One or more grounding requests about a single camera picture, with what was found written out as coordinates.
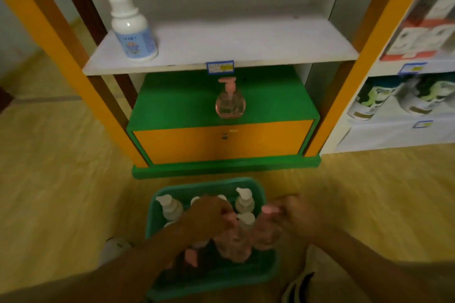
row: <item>shelf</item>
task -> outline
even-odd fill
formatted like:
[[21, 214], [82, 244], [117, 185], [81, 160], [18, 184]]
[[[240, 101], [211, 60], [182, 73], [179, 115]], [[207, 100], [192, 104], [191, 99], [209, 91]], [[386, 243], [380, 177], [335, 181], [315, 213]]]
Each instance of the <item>shelf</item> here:
[[131, 63], [114, 32], [101, 42], [86, 75], [205, 69], [234, 60], [236, 67], [356, 60], [359, 54], [338, 30], [315, 13], [287, 12], [151, 22], [158, 56]]
[[407, 111], [403, 110], [400, 105], [398, 104], [397, 99], [395, 96], [389, 97], [384, 104], [379, 108], [376, 114], [372, 117], [369, 121], [361, 121], [351, 118], [349, 115], [346, 114], [349, 118], [350, 124], [371, 124], [371, 123], [380, 123], [384, 121], [390, 122], [399, 122], [399, 121], [408, 121], [408, 120], [431, 120], [432, 118], [438, 116], [455, 116], [455, 108], [452, 108], [448, 104], [442, 102], [438, 105], [430, 114], [424, 116], [414, 116], [409, 114]]
[[428, 59], [412, 59], [397, 61], [377, 61], [368, 72], [368, 76], [393, 76], [400, 72], [403, 65], [408, 63], [427, 62], [419, 73], [444, 73], [455, 71], [455, 56], [444, 50]]

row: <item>pink pump dispenser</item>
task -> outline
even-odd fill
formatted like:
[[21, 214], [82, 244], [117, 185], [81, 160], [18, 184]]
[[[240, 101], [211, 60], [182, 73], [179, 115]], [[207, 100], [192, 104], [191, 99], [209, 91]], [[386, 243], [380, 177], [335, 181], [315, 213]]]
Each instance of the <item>pink pump dispenser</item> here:
[[237, 119], [245, 112], [245, 99], [235, 86], [236, 77], [223, 77], [218, 80], [225, 83], [215, 104], [217, 114], [223, 119]]

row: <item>green plastic basket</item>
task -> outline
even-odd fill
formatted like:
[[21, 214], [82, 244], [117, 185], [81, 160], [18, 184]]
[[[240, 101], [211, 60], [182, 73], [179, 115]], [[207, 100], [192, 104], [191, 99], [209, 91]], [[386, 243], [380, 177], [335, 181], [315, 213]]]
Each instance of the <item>green plastic basket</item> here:
[[[261, 207], [265, 205], [266, 198], [262, 186], [252, 178], [232, 178], [205, 183], [193, 183], [179, 186], [164, 187], [152, 197], [147, 217], [146, 238], [163, 228], [167, 220], [163, 217], [162, 207], [156, 201], [156, 197], [170, 194], [179, 200], [184, 209], [190, 207], [193, 197], [202, 195], [224, 194], [227, 200], [234, 206], [238, 197], [237, 187], [249, 188], [253, 193], [255, 202], [254, 215], [257, 216]], [[211, 240], [202, 249], [201, 261], [205, 259], [210, 263], [210, 268], [190, 268], [185, 276], [170, 280], [166, 272], [162, 272], [147, 296], [153, 300], [183, 297], [205, 291], [225, 289], [233, 286], [252, 285], [263, 283], [272, 279], [278, 270], [278, 254], [272, 250], [259, 252], [253, 249], [251, 256], [244, 263], [233, 263], [222, 258], [215, 244]]]

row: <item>person's right hand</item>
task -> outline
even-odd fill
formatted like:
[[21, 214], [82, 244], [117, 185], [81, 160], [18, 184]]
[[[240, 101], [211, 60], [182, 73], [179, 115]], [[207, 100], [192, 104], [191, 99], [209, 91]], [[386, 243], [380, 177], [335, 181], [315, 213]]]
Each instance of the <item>person's right hand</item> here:
[[281, 214], [274, 214], [273, 220], [284, 230], [313, 242], [326, 224], [311, 204], [301, 195], [283, 195], [269, 205], [281, 208]]

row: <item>green cabinet base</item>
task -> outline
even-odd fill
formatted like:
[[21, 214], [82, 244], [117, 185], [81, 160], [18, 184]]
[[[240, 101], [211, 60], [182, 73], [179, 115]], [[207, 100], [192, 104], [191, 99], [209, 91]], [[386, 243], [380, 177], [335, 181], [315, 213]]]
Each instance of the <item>green cabinet base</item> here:
[[146, 178], [167, 178], [172, 176], [241, 173], [289, 168], [315, 168], [320, 163], [321, 157], [319, 155], [314, 157], [290, 155], [229, 159], [224, 161], [152, 164], [148, 168], [137, 168], [133, 166], [132, 173], [134, 178], [143, 180]]

